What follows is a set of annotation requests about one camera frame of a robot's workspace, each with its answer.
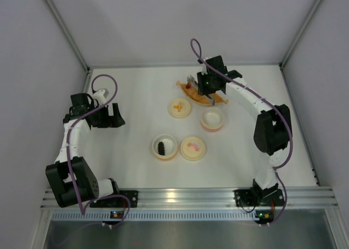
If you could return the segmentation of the steel kitchen tongs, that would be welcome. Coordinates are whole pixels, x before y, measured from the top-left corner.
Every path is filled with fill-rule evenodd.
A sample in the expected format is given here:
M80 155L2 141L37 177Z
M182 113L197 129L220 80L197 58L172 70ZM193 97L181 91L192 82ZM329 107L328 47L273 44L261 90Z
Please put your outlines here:
M190 75L190 76L187 77L187 83L191 87L194 87L197 90L197 94L199 95L198 83L196 82L196 80L194 79L193 76ZM209 101L209 105L210 106L214 106L215 105L215 100L210 95L206 94L206 95L201 95L201 96L204 96Z

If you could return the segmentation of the cream lid orange handle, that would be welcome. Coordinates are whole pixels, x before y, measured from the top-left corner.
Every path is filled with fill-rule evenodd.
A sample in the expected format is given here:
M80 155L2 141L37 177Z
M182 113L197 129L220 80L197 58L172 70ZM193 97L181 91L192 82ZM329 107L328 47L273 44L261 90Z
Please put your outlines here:
M191 112L191 104L184 98L175 98L170 102L168 112L174 118L186 118Z

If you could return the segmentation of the black sea cucumber toy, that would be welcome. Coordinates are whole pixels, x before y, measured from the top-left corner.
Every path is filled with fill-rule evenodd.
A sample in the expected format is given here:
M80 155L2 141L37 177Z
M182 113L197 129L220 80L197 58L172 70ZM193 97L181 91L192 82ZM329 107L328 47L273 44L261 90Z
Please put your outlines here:
M160 141L158 143L158 154L160 156L165 156L166 155L165 144L164 144L163 141Z

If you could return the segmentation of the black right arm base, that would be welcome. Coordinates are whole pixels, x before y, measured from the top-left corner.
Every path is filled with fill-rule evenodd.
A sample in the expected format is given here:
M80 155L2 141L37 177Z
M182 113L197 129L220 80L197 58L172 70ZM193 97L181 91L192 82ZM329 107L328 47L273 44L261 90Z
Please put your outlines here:
M253 189L237 189L233 193L238 207L271 207L272 203L275 207L281 207L285 202L283 192L280 189L266 196L257 194Z

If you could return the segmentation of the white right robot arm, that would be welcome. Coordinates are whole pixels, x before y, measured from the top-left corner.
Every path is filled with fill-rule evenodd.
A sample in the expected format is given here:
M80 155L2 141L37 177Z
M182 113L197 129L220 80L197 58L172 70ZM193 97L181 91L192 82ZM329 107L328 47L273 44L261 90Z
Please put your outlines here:
M251 191L265 198L278 190L275 168L281 159L289 159L292 136L290 109L287 105L273 105L245 82L236 70L228 71L222 56L198 61L203 65L197 73L198 94L209 95L221 91L238 102L255 121L253 140L261 152Z

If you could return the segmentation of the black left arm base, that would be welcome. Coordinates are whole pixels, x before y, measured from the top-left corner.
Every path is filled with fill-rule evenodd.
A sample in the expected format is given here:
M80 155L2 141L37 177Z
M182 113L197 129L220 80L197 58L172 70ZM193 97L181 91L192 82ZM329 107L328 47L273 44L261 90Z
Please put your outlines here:
M92 202L90 208L136 208L138 203L138 190L120 190L119 194L102 197Z

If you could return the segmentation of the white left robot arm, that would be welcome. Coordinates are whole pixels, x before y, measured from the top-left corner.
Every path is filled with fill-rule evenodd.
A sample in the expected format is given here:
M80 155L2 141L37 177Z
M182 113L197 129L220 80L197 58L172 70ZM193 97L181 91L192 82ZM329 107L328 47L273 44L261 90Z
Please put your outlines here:
M118 128L125 124L118 104L112 105L109 114L107 89L93 91L92 95L71 95L71 107L63 119L64 137L61 149L51 165L45 169L57 204L61 208L119 194L112 178L98 180L82 151L92 128Z

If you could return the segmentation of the wooden boat-shaped tray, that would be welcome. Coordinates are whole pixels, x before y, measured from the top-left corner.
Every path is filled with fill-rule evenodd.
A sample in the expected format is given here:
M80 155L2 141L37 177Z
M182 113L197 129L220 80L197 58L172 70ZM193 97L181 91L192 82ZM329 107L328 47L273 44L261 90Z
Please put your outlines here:
M190 89L186 89L186 85L189 85L187 83L180 83L179 81L176 82L176 85L180 87L180 89L183 91L183 93L192 101L196 102L197 104L204 105L204 106L210 106L209 101L201 95L197 94L197 90L194 87L191 87ZM215 100L215 105L220 104L228 104L228 100L223 99L219 94L213 93L209 94L212 98Z

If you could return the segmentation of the pink round container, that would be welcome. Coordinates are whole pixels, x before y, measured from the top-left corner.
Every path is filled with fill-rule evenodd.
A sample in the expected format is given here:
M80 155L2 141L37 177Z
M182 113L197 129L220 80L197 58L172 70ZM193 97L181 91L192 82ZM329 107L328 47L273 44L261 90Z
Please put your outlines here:
M216 107L205 109L201 115L201 126L208 132L219 131L225 122L225 116L222 110Z

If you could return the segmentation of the orange round container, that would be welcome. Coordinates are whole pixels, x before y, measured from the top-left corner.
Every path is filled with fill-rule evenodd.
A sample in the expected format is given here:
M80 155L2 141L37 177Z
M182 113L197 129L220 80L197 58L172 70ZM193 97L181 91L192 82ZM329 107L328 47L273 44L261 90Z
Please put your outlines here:
M156 158L163 161L171 160L178 151L176 139L168 134L156 136L151 144L151 150Z

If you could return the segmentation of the aluminium front rail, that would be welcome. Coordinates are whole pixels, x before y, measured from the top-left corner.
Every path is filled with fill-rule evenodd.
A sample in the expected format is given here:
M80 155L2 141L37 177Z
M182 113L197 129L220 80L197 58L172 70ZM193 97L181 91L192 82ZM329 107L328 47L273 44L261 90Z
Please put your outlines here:
M137 189L138 210L236 210L230 188ZM337 207L330 187L287 187L287 209L326 209Z

